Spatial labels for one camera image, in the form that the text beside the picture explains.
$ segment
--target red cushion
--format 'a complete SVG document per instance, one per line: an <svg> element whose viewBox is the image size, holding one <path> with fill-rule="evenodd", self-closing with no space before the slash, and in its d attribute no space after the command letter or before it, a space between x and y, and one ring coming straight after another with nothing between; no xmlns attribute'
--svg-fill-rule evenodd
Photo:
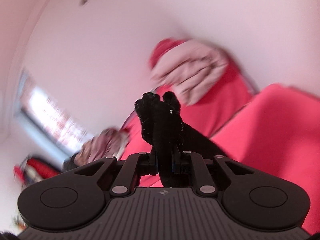
<svg viewBox="0 0 320 240"><path fill-rule="evenodd" d="M319 99L270 85L213 141L231 158L302 187L311 199L303 228L320 230Z"/></svg>
<svg viewBox="0 0 320 240"><path fill-rule="evenodd" d="M213 135L252 98L238 69L232 61L230 62L226 73L198 103L181 107L183 121L207 137ZM157 93L162 96L169 90L170 87L164 86L157 89ZM125 128L129 130L130 141L121 157L122 160L133 153L150 152L151 146L141 137L141 125L136 115ZM140 185L150 187L157 181L159 176L144 176Z"/></svg>

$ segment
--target crumpled cloth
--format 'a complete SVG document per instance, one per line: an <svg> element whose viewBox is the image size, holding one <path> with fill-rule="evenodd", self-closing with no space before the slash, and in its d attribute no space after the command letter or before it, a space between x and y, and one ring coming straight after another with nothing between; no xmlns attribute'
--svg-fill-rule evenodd
<svg viewBox="0 0 320 240"><path fill-rule="evenodd" d="M149 60L151 78L159 85L172 85L184 105L197 103L225 73L229 64L220 48L197 40L161 41Z"/></svg>
<svg viewBox="0 0 320 240"><path fill-rule="evenodd" d="M74 158L77 166L82 166L108 155L114 155L120 159L128 143L129 134L125 130L108 128L99 136L93 137L82 145L80 152Z"/></svg>

